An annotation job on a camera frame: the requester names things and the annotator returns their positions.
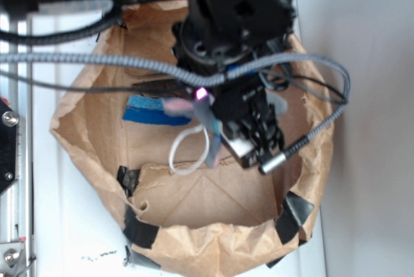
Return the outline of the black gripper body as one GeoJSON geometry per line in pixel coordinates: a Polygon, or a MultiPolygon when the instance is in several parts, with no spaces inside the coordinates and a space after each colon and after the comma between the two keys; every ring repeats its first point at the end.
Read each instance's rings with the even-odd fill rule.
{"type": "Polygon", "coordinates": [[[244,76],[213,87],[212,111],[221,123],[221,140],[242,168],[250,168],[283,148],[276,109],[259,76],[244,76]]]}

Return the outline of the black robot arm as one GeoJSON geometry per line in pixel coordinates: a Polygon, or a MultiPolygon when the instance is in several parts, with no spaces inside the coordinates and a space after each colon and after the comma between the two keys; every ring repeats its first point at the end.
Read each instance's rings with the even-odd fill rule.
{"type": "MultiPolygon", "coordinates": [[[[23,19],[49,6],[72,1],[84,6],[102,0],[1,0],[1,11],[12,19],[23,19]]],[[[109,9],[101,20],[86,27],[37,36],[4,31],[1,39],[30,46],[65,43],[118,23],[127,5],[172,0],[103,1],[110,2],[109,9]]],[[[222,125],[221,141],[245,168],[265,162],[272,150],[284,147],[276,120],[277,107],[266,98],[262,75],[248,72],[236,79],[230,75],[248,61],[283,50],[295,18],[292,0],[187,1],[187,17],[172,26],[178,65],[202,76],[227,77],[209,88],[212,111],[222,125]]]]}

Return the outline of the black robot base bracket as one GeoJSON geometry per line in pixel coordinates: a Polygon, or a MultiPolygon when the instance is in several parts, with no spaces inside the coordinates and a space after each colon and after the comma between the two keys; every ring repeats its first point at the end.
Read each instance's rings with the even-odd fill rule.
{"type": "Polygon", "coordinates": [[[19,115],[1,97],[1,195],[14,183],[17,173],[17,129],[19,115]]]}

